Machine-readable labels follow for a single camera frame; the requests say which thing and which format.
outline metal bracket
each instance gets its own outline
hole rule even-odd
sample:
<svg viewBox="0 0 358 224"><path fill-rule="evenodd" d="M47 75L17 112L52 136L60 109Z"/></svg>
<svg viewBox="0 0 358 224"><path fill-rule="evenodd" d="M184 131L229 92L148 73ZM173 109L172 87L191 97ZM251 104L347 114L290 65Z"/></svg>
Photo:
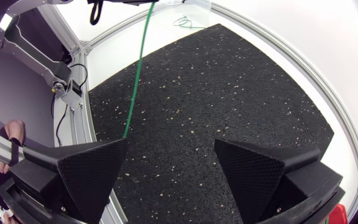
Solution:
<svg viewBox="0 0 358 224"><path fill-rule="evenodd" d="M76 54L78 54L81 51L80 46L75 45L75 47L71 50L70 54L71 57L74 57Z"/></svg>
<svg viewBox="0 0 358 224"><path fill-rule="evenodd" d="M82 47L85 47L89 44L89 41L86 41L86 40L80 40L80 44Z"/></svg>
<svg viewBox="0 0 358 224"><path fill-rule="evenodd" d="M88 55L92 50L93 50L93 47L90 45L85 47L85 49L84 49L85 55Z"/></svg>

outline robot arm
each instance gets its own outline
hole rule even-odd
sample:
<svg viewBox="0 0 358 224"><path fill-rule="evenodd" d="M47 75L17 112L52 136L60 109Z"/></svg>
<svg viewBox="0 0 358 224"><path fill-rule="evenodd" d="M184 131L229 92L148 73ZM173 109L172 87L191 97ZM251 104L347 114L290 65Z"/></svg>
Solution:
<svg viewBox="0 0 358 224"><path fill-rule="evenodd" d="M43 76L47 84L56 93L57 98L71 107L78 106L82 98L82 90L79 84L72 79L71 68L63 62L54 62L34 47L28 40L21 35L18 26L20 14L43 4L68 4L73 0L19 0L9 7L0 21L0 49L9 54L13 54L21 62L32 70ZM123 2L139 5L142 3L155 2L158 0L108 0L110 2ZM88 0L88 4L94 3L94 9L101 5L103 0Z"/></svg>

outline electrical cable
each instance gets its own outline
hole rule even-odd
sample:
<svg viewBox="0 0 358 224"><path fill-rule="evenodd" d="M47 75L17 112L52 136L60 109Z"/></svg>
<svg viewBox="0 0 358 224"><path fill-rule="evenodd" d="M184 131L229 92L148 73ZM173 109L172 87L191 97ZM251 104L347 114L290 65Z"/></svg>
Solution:
<svg viewBox="0 0 358 224"><path fill-rule="evenodd" d="M84 67L84 69L85 69L85 80L80 84L80 89L81 89L81 87L85 84L85 82L86 82L87 79L88 79L88 69L86 69L85 65L83 65L83 64L81 64L81 63L74 64L74 65L70 66L70 68L72 68L72 67L74 67L74 66L77 66L77 65L82 66L82 67Z"/></svg>
<svg viewBox="0 0 358 224"><path fill-rule="evenodd" d="M134 92L132 94L131 107L129 108L127 126L125 127L123 138L127 137L129 125L131 123L132 112L134 110L135 98L136 98L136 93L137 93L137 86L139 84L140 70L142 68L144 42L146 39L147 27L149 26L149 21L150 21L150 17L152 16L152 13L153 13L154 5L155 5L155 2L153 2L152 5L150 6L150 10L149 10L149 13L147 14L147 18L146 18L146 24L144 26L142 45L140 47L140 57L139 57L139 61L137 62L137 71L136 71L136 77L135 77Z"/></svg>
<svg viewBox="0 0 358 224"><path fill-rule="evenodd" d="M53 94L52 102L50 104L50 114L52 115L52 119L54 119L53 109L55 109L55 97L56 97L56 93Z"/></svg>
<svg viewBox="0 0 358 224"><path fill-rule="evenodd" d="M189 29L205 29L205 27L193 27L193 22L191 20L189 20L187 18L187 16L183 15L182 18L176 20L175 22L173 22L174 26L179 26L179 27L183 27L183 28L189 28Z"/></svg>
<svg viewBox="0 0 358 224"><path fill-rule="evenodd" d="M59 146L61 147L62 146L62 143L60 142L60 138L59 138L59 135L58 135L58 132L59 132L59 128L60 128L60 125L64 119L64 117L66 116L66 112L67 112L67 106L66 105L66 109L65 109L65 113L63 114L62 118L60 119L58 125L57 125L57 128L56 128L56 138L57 138L57 141L59 142Z"/></svg>

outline black cable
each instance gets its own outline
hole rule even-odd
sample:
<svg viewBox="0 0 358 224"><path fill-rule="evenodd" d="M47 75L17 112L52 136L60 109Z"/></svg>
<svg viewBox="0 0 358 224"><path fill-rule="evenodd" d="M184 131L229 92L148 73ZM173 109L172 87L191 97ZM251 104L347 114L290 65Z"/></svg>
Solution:
<svg viewBox="0 0 358 224"><path fill-rule="evenodd" d="M96 12L96 7L98 7L98 15L94 18ZM99 22L100 14L102 13L103 0L95 0L93 3L93 8L91 11L91 24L94 26Z"/></svg>
<svg viewBox="0 0 358 224"><path fill-rule="evenodd" d="M57 128L56 128L56 138L57 138L57 141L59 142L59 146L62 146L62 143L60 142L60 138L59 138L58 132L59 132L60 125L61 125L61 123L62 123L62 121L63 121L63 118L66 116L67 106L68 106L68 105L66 105L65 113L63 114L63 116L62 116L62 118L60 119L59 124L57 125Z"/></svg>
<svg viewBox="0 0 358 224"><path fill-rule="evenodd" d="M56 97L56 93L53 94L52 102L50 104L50 114L52 115L52 119L54 119L53 111L55 109L55 97Z"/></svg>
<svg viewBox="0 0 358 224"><path fill-rule="evenodd" d="M82 85L84 85L86 80L88 79L88 69L86 69L85 65L83 65L81 63L74 64L74 65L70 66L70 68L72 68L74 66L77 66L77 65L82 66L82 67L85 68L85 80L83 81L83 83L80 84L80 89L81 89Z"/></svg>

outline white wall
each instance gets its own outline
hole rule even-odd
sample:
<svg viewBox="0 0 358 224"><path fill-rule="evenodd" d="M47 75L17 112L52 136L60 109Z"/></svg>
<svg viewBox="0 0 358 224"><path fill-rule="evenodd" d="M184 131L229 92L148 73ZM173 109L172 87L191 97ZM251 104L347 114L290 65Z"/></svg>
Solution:
<svg viewBox="0 0 358 224"><path fill-rule="evenodd" d="M123 3L104 2L98 24L90 24L93 4L85 0L76 0L69 4L58 5L57 8L65 18L78 39L90 41L110 27L136 15L150 7L150 4L133 6Z"/></svg>

